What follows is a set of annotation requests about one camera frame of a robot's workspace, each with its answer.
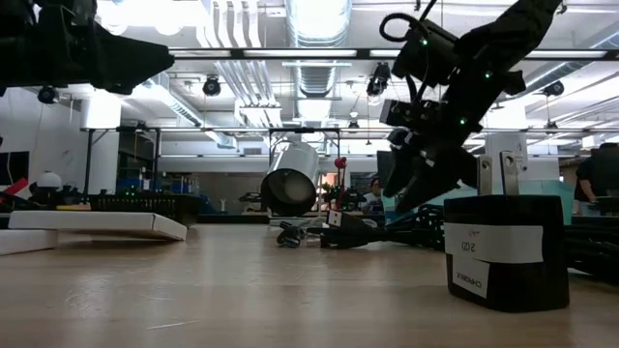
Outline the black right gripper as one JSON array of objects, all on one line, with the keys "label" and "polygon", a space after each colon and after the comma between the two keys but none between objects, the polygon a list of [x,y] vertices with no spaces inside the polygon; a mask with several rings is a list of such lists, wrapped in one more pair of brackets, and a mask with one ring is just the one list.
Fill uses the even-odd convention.
[{"label": "black right gripper", "polygon": [[438,101],[385,101],[380,122],[395,128],[388,136],[393,166],[379,168],[386,196],[403,191],[396,214],[456,189],[458,181],[475,188],[476,160],[463,144],[481,132],[481,120],[499,95],[524,89],[521,71],[459,73]]}]

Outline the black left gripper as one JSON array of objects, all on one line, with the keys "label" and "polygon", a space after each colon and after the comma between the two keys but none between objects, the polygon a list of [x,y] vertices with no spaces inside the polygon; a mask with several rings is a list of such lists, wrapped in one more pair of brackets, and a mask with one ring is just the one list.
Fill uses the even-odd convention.
[{"label": "black left gripper", "polygon": [[128,96],[175,60],[166,45],[116,36],[97,21],[98,3],[1,0],[1,93],[89,83]]}]

